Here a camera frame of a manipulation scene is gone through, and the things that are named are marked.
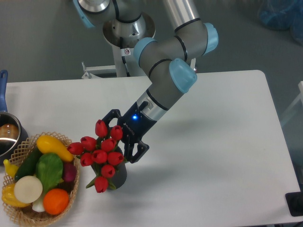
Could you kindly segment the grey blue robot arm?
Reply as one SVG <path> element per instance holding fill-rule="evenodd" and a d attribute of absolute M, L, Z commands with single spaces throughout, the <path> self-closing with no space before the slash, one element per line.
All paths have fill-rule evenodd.
<path fill-rule="evenodd" d="M 149 149 L 142 141 L 146 132 L 193 86 L 197 80 L 189 62 L 213 51 L 218 33 L 203 23 L 192 0 L 166 0 L 165 10 L 175 35 L 164 42 L 154 39 L 152 19 L 139 0 L 76 0 L 74 6 L 87 27 L 103 25 L 106 40 L 120 51 L 131 49 L 137 65 L 151 85 L 121 115 L 112 110 L 105 122 L 117 118 L 122 127 L 124 157 L 137 162 Z"/>

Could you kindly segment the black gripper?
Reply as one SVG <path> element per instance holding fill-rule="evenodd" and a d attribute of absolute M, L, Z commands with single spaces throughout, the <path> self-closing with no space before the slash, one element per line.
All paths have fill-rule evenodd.
<path fill-rule="evenodd" d="M 140 106 L 134 103 L 123 116 L 119 109 L 112 109 L 102 118 L 108 129 L 110 122 L 117 119 L 117 125 L 121 126 L 123 131 L 121 141 L 124 143 L 124 158 L 132 164 L 138 162 L 150 148 L 141 140 L 156 123 L 142 112 L 147 105 L 147 101 L 143 101 Z"/>

